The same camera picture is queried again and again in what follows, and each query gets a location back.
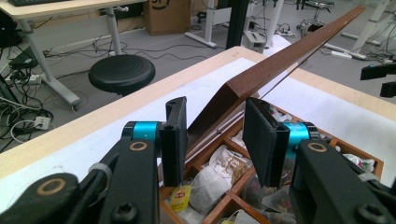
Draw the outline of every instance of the brown wooden plank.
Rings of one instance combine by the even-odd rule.
[[[364,160],[374,160],[375,164],[374,164],[374,174],[376,175],[376,177],[378,177],[378,179],[381,179],[381,175],[382,175],[382,170],[384,169],[384,162],[381,161],[379,158],[372,156],[370,154],[368,154],[365,151],[362,151],[352,145],[350,145],[349,143],[337,138],[337,137],[332,137],[332,141],[329,144],[332,147],[335,146],[339,146],[341,148],[341,153],[342,154],[352,154],[355,155],[357,157],[360,157]]]
[[[355,7],[346,15],[280,52],[250,67],[223,84],[188,128],[188,153],[224,121],[242,102],[294,63],[307,59],[317,49],[356,19],[365,9]]]
[[[239,198],[235,193],[232,191],[227,191],[227,196],[230,196],[234,202],[239,204],[241,208],[251,217],[256,219],[258,222],[261,224],[269,224],[270,222],[261,214],[259,213],[255,208],[250,206],[250,204],[246,203],[243,201],[241,198]]]

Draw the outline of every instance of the light wood table edge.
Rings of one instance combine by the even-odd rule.
[[[25,20],[139,2],[145,2],[145,0],[71,0],[36,6],[14,7],[7,0],[0,0],[0,9],[5,11],[14,20]]]
[[[325,91],[332,96],[345,100],[353,105],[367,109],[387,119],[396,121],[396,105],[383,101],[378,97],[356,91],[327,78],[309,73],[303,69],[296,69],[290,77],[301,81],[309,86]]]
[[[227,63],[246,58],[255,63],[265,59],[263,55],[241,47],[235,47],[186,68],[118,101],[103,106],[90,114],[75,119],[53,131],[38,136],[20,146],[0,154],[0,178],[47,157],[108,124],[123,118],[152,101],[202,77]]]

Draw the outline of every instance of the cardboard box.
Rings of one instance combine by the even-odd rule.
[[[190,0],[148,0],[145,26],[151,35],[170,35],[190,30]]]

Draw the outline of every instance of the chair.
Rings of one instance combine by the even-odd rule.
[[[154,64],[136,55],[115,55],[95,63],[88,73],[91,84],[101,91],[126,96],[147,86],[155,77]]]
[[[319,12],[322,9],[326,9],[330,12],[329,8],[334,7],[334,2],[329,0],[307,0],[305,4],[310,7],[315,7],[317,11],[315,12],[314,19],[304,19],[301,24],[297,26],[297,29],[301,32],[301,37],[309,35],[324,26],[326,23],[318,20]]]

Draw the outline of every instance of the black computer keyboard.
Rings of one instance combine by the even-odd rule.
[[[8,2],[15,7],[24,7],[38,4],[54,3],[54,2],[64,2],[67,0],[8,0]]]

